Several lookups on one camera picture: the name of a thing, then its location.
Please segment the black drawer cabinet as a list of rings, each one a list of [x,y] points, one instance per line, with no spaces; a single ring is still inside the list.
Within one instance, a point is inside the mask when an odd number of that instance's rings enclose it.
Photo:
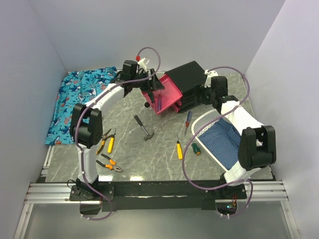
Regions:
[[[187,112],[196,107],[194,86],[205,83],[204,69],[196,61],[191,61],[166,71],[165,74],[173,80],[182,92],[182,105],[179,113]]]

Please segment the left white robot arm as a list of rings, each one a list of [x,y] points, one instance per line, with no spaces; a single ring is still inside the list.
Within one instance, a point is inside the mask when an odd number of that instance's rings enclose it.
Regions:
[[[102,93],[85,104],[76,104],[73,108],[70,135],[76,144],[79,159],[76,186],[87,200],[94,200],[99,194],[95,150],[103,134],[102,114],[133,88],[139,88],[146,93],[151,103],[155,102],[154,91],[164,89],[156,71],[147,69],[148,63],[148,58],[126,60],[122,70]]]

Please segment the blue red screwdriver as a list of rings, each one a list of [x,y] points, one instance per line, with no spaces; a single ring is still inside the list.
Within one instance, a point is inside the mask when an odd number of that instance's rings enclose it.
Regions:
[[[159,112],[162,108],[162,97],[161,95],[158,96],[158,102],[157,102],[157,111]]]

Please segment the yellow handle screwdriver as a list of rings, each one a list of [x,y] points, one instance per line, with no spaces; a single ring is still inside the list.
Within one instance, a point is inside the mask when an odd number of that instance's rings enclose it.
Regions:
[[[115,129],[114,132],[113,132],[113,133],[110,135],[110,137],[109,137],[109,138],[110,138],[110,141],[109,141],[109,145],[108,145],[108,149],[107,149],[107,152],[108,152],[108,153],[112,153],[112,151],[113,151],[116,131],[117,131],[117,129]]]
[[[178,156],[179,160],[182,160],[183,159],[183,152],[182,152],[181,144],[179,142],[178,135],[176,135],[176,137],[177,137],[177,141],[176,141],[177,156]]]

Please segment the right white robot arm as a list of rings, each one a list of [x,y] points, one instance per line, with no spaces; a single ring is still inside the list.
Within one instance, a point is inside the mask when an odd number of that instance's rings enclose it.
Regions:
[[[276,132],[252,117],[233,95],[224,76],[208,76],[203,102],[213,109],[192,125],[197,142],[224,169],[218,193],[225,199],[235,194],[251,175],[276,162]]]

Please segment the pink top drawer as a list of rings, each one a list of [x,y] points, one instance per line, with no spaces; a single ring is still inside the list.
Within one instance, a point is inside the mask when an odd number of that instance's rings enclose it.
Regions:
[[[150,104],[154,112],[159,115],[166,111],[169,108],[172,108],[171,105],[174,104],[176,101],[181,100],[182,92],[179,88],[175,85],[173,80],[167,75],[164,74],[159,78],[159,81],[164,85],[164,90],[157,90],[154,91],[155,103],[152,103],[148,97],[146,92],[142,92],[143,96],[145,97],[146,101]],[[158,96],[161,95],[162,97],[162,108],[158,112],[157,111],[157,102]]]

